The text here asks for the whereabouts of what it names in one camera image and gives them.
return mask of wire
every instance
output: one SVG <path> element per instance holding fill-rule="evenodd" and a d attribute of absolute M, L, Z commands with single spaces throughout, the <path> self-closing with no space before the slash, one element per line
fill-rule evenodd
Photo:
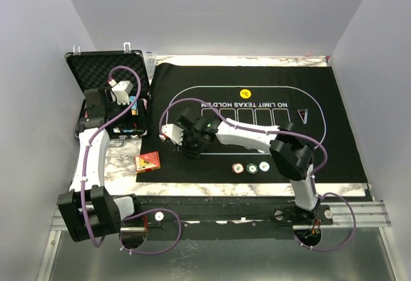
<path fill-rule="evenodd" d="M 340 200 L 342 200 L 348 207 L 352 217 L 353 217 L 353 231 L 351 231 L 350 236 L 347 238 L 346 241 L 344 241 L 342 244 L 338 245 L 337 247 L 333 247 L 333 248 L 329 248 L 329 249 L 322 249 L 322 248 L 314 248 L 313 246 L 308 246 L 304 243 L 302 243 L 299 238 L 294 235 L 295 239 L 298 241 L 298 243 L 300 244 L 300 246 L 302 246 L 303 248 L 312 250 L 312 251 L 318 251 L 318 252 L 329 252 L 329 251 L 336 251 L 339 250 L 345 246 L 347 246 L 353 239 L 357 230 L 357 220 L 355 219 L 355 214 L 354 214 L 354 210 L 351 207 L 351 205 L 348 203 L 348 201 L 346 199 L 344 199 L 342 196 L 339 196 L 338 194 L 334 193 L 334 192 L 327 192 L 324 193 L 322 196 L 319 196 L 320 199 L 324 199 L 326 196 L 328 195 L 332 195 L 332 196 L 336 196 L 337 198 L 339 198 Z"/>
<path fill-rule="evenodd" d="M 100 128 L 97 129 L 97 131 L 91 136 L 90 140 L 89 140 L 89 145 L 87 145 L 85 147 L 85 152 L 84 152 L 84 158 L 83 158 L 83 170 L 82 170 L 82 176 L 83 176 L 83 180 L 82 180 L 82 188 L 80 189 L 80 199 L 81 199 L 81 204 L 82 204 L 82 210 L 83 210 L 83 217 L 84 217 L 84 223 L 85 223 L 85 227 L 87 228 L 87 232 L 89 233 L 89 237 L 90 240 L 92 242 L 92 244 L 96 247 L 99 248 L 104 241 L 104 236 L 101 238 L 101 240 L 98 242 L 92 232 L 92 228 L 91 228 L 91 224 L 90 224 L 90 220 L 89 220 L 89 214 L 87 213 L 87 209 L 85 207 L 85 179 L 86 179 L 86 174 L 87 174 L 87 159 L 89 158 L 89 151 L 90 151 L 90 147 L 91 144 L 93 142 L 93 140 L 97 137 L 97 135 L 103 131 L 104 129 L 106 129 L 106 127 L 110 126 L 112 123 L 114 123 L 115 121 L 117 121 L 120 117 L 122 117 L 123 115 L 125 115 L 128 111 L 130 111 L 130 109 L 134 106 L 134 104 L 137 102 L 137 100 L 139 99 L 140 96 L 140 91 L 141 91 L 141 82 L 140 82 L 140 77 L 139 75 L 131 68 L 127 67 L 127 66 L 116 66 L 115 68 L 113 68 L 110 72 L 109 72 L 109 80 L 112 79 L 112 75 L 115 71 L 119 70 L 119 69 L 124 69 L 126 71 L 131 72 L 137 80 L 137 94 L 136 94 L 136 98 L 134 98 L 133 102 L 131 102 L 131 104 L 129 104 L 128 107 L 126 107 L 120 114 L 118 114 L 116 117 L 112 118 L 111 120 L 109 120 L 108 122 L 106 122 L 105 124 L 103 124 Z"/>
<path fill-rule="evenodd" d="M 248 132 L 258 132 L 258 133 L 266 133 L 266 131 L 264 130 L 259 130 L 259 129 L 254 129 L 254 128 L 249 128 L 249 127 L 243 127 L 243 126 L 237 126 L 233 123 L 230 123 L 224 116 L 222 116 L 220 113 L 218 113 L 218 111 L 213 108 L 211 105 L 207 104 L 205 101 L 198 99 L 198 98 L 183 98 L 180 100 L 177 100 L 175 102 L 173 102 L 172 104 L 170 104 L 165 110 L 164 112 L 161 114 L 160 117 L 160 122 L 159 122 L 159 133 L 162 134 L 161 132 L 161 127 L 162 127 L 162 122 L 164 121 L 164 116 L 166 116 L 167 112 L 175 105 L 183 102 L 183 101 L 196 101 L 197 103 L 201 103 L 204 104 L 207 108 L 210 108 L 225 124 L 234 127 L 235 129 L 241 129 L 241 130 L 245 130 Z M 312 172 L 311 174 L 313 175 L 314 173 L 316 173 L 318 170 L 322 169 L 328 160 L 328 154 L 327 151 L 325 149 L 325 147 L 317 140 L 315 140 L 314 138 L 311 138 L 307 135 L 302 135 L 301 133 L 296 133 L 296 132 L 286 132 L 286 131 L 282 131 L 282 130 L 276 130 L 276 131 L 270 131 L 267 132 L 268 134 L 280 134 L 280 135 L 291 135 L 293 137 L 298 137 L 307 141 L 310 141 L 312 143 L 314 143 L 316 146 L 318 146 L 322 153 L 324 154 L 324 159 L 321 162 L 321 164 L 319 164 Z"/>
<path fill-rule="evenodd" d="M 124 221 L 133 220 L 135 218 L 145 216 L 145 215 L 147 215 L 151 212 L 169 212 L 170 214 L 174 215 L 175 219 L 177 220 L 177 223 L 179 225 L 179 233 L 177 234 L 177 238 L 174 240 L 174 242 L 171 244 L 171 246 L 167 247 L 166 249 L 163 249 L 163 250 L 160 250 L 160 251 L 153 251 L 153 252 L 137 251 L 135 249 L 128 249 L 128 248 L 124 247 L 123 240 L 122 240 L 122 237 L 121 237 L 121 234 L 120 234 L 120 243 L 121 243 L 121 249 L 120 250 L 126 250 L 126 251 L 130 252 L 130 254 L 135 253 L 135 254 L 142 254 L 142 255 L 156 255 L 156 254 L 166 253 L 167 251 L 173 249 L 177 245 L 177 243 L 180 241 L 181 231 L 182 231 L 181 220 L 180 220 L 179 216 L 174 211 L 172 211 L 170 209 L 150 209 L 150 210 L 146 210 L 145 212 L 141 212 L 140 214 L 127 217 L 127 218 L 124 219 Z"/>

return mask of poker mat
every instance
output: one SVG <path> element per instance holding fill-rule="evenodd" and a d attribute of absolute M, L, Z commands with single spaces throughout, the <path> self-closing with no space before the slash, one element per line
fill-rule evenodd
<path fill-rule="evenodd" d="M 268 154 L 254 149 L 223 145 L 215 140 L 199 159 L 174 151 L 159 138 L 158 123 L 164 109 L 183 98 L 210 103 L 225 117 L 263 126 L 292 122 L 293 132 L 317 139 L 328 151 L 328 163 L 316 174 L 318 183 L 365 183 L 360 156 L 331 67 L 157 67 L 151 86 L 151 126 L 143 138 L 141 154 L 159 152 L 161 168 L 140 173 L 138 182 L 164 183 L 288 183 Z M 190 107 L 210 116 L 210 109 L 192 101 L 173 107 L 163 124 L 172 123 Z M 322 161 L 316 148 L 314 164 Z M 234 163 L 270 169 L 235 174 Z"/>

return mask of gray wall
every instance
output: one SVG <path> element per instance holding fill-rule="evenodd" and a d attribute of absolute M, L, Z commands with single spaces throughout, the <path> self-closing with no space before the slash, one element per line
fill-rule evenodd
<path fill-rule="evenodd" d="M 99 50 L 329 55 L 362 0 L 72 0 Z"/>
<path fill-rule="evenodd" d="M 411 276 L 411 0 L 363 0 L 331 63 Z"/>
<path fill-rule="evenodd" d="M 94 46 L 70 0 L 0 1 L 0 280 L 35 280 L 78 149 L 64 53 Z"/>

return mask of open case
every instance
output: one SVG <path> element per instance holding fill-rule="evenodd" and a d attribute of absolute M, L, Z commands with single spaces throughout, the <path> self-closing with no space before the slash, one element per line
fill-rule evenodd
<path fill-rule="evenodd" d="M 144 63 L 143 52 L 140 50 L 126 51 L 96 51 L 96 52 L 70 52 L 65 55 L 67 64 L 73 73 L 78 86 L 84 93 L 86 90 L 104 88 L 110 90 L 107 83 L 107 76 L 112 68 L 124 65 L 132 68 L 140 77 L 141 92 L 137 103 L 131 112 L 124 115 L 114 126 L 109 126 L 107 131 L 110 138 L 138 136 L 147 134 L 148 130 L 148 109 L 150 105 L 150 83 L 148 81 L 147 69 Z M 114 73 L 116 81 L 131 81 L 133 88 L 130 92 L 130 102 L 134 100 L 137 92 L 137 80 L 128 71 L 116 71 Z M 110 113 L 110 118 L 114 117 L 127 105 L 117 106 L 117 109 Z M 87 116 L 87 104 L 84 99 L 80 110 L 79 120 Z"/>

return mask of purple cable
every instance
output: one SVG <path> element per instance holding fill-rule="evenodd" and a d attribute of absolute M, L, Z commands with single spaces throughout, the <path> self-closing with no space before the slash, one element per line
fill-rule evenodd
<path fill-rule="evenodd" d="M 172 210 L 170 210 L 170 209 L 150 209 L 150 210 L 146 210 L 145 212 L 141 212 L 140 214 L 127 217 L 127 218 L 124 219 L 124 221 L 133 220 L 133 219 L 135 219 L 135 218 L 139 218 L 139 217 L 142 217 L 142 216 L 144 216 L 144 215 L 147 215 L 147 214 L 149 214 L 149 213 L 151 213 L 151 212 L 169 212 L 170 214 L 173 214 L 173 215 L 174 215 L 175 219 L 177 220 L 177 223 L 179 224 L 179 233 L 177 234 L 177 238 L 176 238 L 176 240 L 174 241 L 174 243 L 171 244 L 170 247 L 167 247 L 166 249 L 163 249 L 163 250 L 160 250 L 160 251 L 153 251 L 153 252 L 149 252 L 149 251 L 137 251 L 137 250 L 134 250 L 134 249 L 127 249 L 126 247 L 124 247 L 123 240 L 121 239 L 121 235 L 120 235 L 120 243 L 121 243 L 121 249 L 122 249 L 122 250 L 126 250 L 126 251 L 128 251 L 128 252 L 135 253 L 135 254 L 156 255 L 156 254 L 165 253 L 165 252 L 171 250 L 172 248 L 174 248 L 174 247 L 177 245 L 177 243 L 180 241 L 181 231 L 182 231 L 182 229 L 181 229 L 181 220 L 180 220 L 179 216 L 178 216 L 174 211 L 172 211 Z"/>
<path fill-rule="evenodd" d="M 89 150 L 91 147 L 91 144 L 93 142 L 93 140 L 97 137 L 97 135 L 104 129 L 106 129 L 107 126 L 111 125 L 112 123 L 114 123 L 115 121 L 117 121 L 120 117 L 122 117 L 123 115 L 125 115 L 128 111 L 130 111 L 130 109 L 134 106 L 134 104 L 137 102 L 137 100 L 139 99 L 140 96 L 140 91 L 141 91 L 141 82 L 140 82 L 140 77 L 139 75 L 131 68 L 127 67 L 127 66 L 116 66 L 115 68 L 113 68 L 110 72 L 109 72 L 109 80 L 112 79 L 112 75 L 115 71 L 119 70 L 119 69 L 124 69 L 126 71 L 131 72 L 137 80 L 137 94 L 136 94 L 136 98 L 134 98 L 133 102 L 131 104 L 129 104 L 129 106 L 127 108 L 125 108 L 120 114 L 118 114 L 116 117 L 112 118 L 111 120 L 109 120 L 107 123 L 105 123 L 103 126 L 101 126 L 100 128 L 97 129 L 97 131 L 91 136 L 90 140 L 89 140 L 89 145 L 87 145 L 85 147 L 85 151 L 84 151 L 84 158 L 83 158 L 83 171 L 82 171 L 82 176 L 86 177 L 86 172 L 87 172 L 87 159 L 89 158 Z M 89 237 L 90 240 L 92 242 L 92 244 L 96 247 L 99 248 L 104 241 L 104 236 L 101 238 L 100 242 L 97 242 L 93 232 L 92 232 L 92 228 L 91 228 L 91 224 L 90 224 L 90 220 L 89 220 L 89 214 L 87 213 L 87 209 L 85 207 L 85 181 L 82 181 L 82 188 L 80 190 L 80 199 L 82 202 L 82 210 L 83 210 L 83 217 L 84 217 L 84 223 L 85 223 L 85 227 L 87 228 L 87 232 L 89 233 Z"/>
<path fill-rule="evenodd" d="M 231 126 L 231 127 L 234 127 L 234 128 L 237 128 L 237 129 L 241 129 L 241 130 L 246 130 L 246 131 L 248 131 L 248 132 L 266 133 L 266 132 L 264 132 L 263 130 L 254 129 L 254 128 L 249 128 L 249 127 L 236 126 L 235 124 L 230 123 L 228 120 L 226 120 L 226 118 L 225 118 L 224 116 L 222 116 L 220 113 L 218 113 L 218 111 L 217 111 L 215 108 L 213 108 L 211 105 L 208 105 L 205 101 L 203 101 L 203 100 L 201 100 L 201 99 L 197 99 L 197 98 L 183 98 L 183 99 L 180 99 L 180 100 L 177 100 L 177 101 L 173 102 L 173 103 L 172 103 L 171 105 L 169 105 L 169 106 L 164 110 L 164 112 L 161 114 L 160 123 L 159 123 L 159 133 L 160 133 L 160 134 L 162 134 L 162 132 L 161 132 L 161 126 L 162 126 L 162 122 L 163 122 L 163 120 L 164 120 L 164 116 L 166 116 L 167 112 L 168 112 L 173 106 L 175 106 L 175 105 L 177 105 L 178 103 L 181 103 L 181 102 L 183 102 L 183 101 L 196 101 L 197 103 L 202 103 L 202 104 L 204 104 L 205 106 L 207 106 L 208 108 L 210 108 L 225 124 L 227 124 L 227 125 L 229 125 L 229 126 Z M 301 138 L 301 139 L 310 141 L 310 142 L 314 143 L 315 145 L 317 145 L 317 146 L 321 149 L 322 153 L 324 154 L 324 159 L 323 159 L 323 161 L 321 162 L 321 164 L 319 164 L 319 165 L 311 172 L 312 174 L 316 173 L 318 170 L 322 169 L 322 168 L 326 165 L 327 160 L 328 160 L 327 151 L 326 151 L 325 147 L 324 147 L 319 141 L 315 140 L 314 138 L 311 138 L 311 137 L 309 137 L 309 136 L 307 136 L 307 135 L 302 135 L 301 133 L 285 132 L 285 131 L 282 131 L 282 130 L 271 131 L 271 132 L 268 132 L 268 134 L 291 135 L 291 136 L 293 136 L 293 137 L 298 137 L 298 138 Z"/>
<path fill-rule="evenodd" d="M 330 249 L 321 249 L 321 248 L 314 248 L 314 247 L 312 247 L 312 246 L 308 246 L 308 245 L 306 245 L 306 244 L 303 244 L 303 243 L 299 240 L 299 238 L 295 235 L 295 236 L 294 236 L 295 239 L 298 241 L 298 243 L 300 244 L 300 246 L 302 246 L 303 248 L 306 248 L 306 249 L 309 249 L 309 250 L 312 250 L 312 251 L 318 251 L 318 252 L 336 251 L 336 250 L 339 250 L 339 249 L 347 246 L 347 245 L 354 239 L 355 232 L 356 232 L 356 230 L 357 230 L 357 221 L 356 221 L 356 219 L 355 219 L 355 214 L 354 214 L 353 208 L 351 207 L 351 205 L 348 203 L 348 201 L 347 201 L 346 199 L 344 199 L 342 196 L 339 196 L 338 194 L 336 194 L 336 193 L 334 193 L 334 192 L 324 193 L 322 196 L 319 196 L 319 198 L 323 200 L 323 199 L 324 199 L 327 195 L 329 195 L 329 194 L 332 195 L 332 196 L 336 196 L 337 198 L 339 198 L 340 200 L 342 200 L 342 201 L 347 205 L 347 207 L 348 207 L 348 209 L 349 209 L 349 211 L 350 211 L 350 213 L 351 213 L 351 215 L 352 215 L 352 217 L 353 217 L 353 231 L 351 232 L 350 236 L 347 238 L 346 241 L 344 241 L 344 242 L 343 242 L 342 244 L 340 244 L 339 246 L 334 247 L 334 248 L 330 248 Z"/>

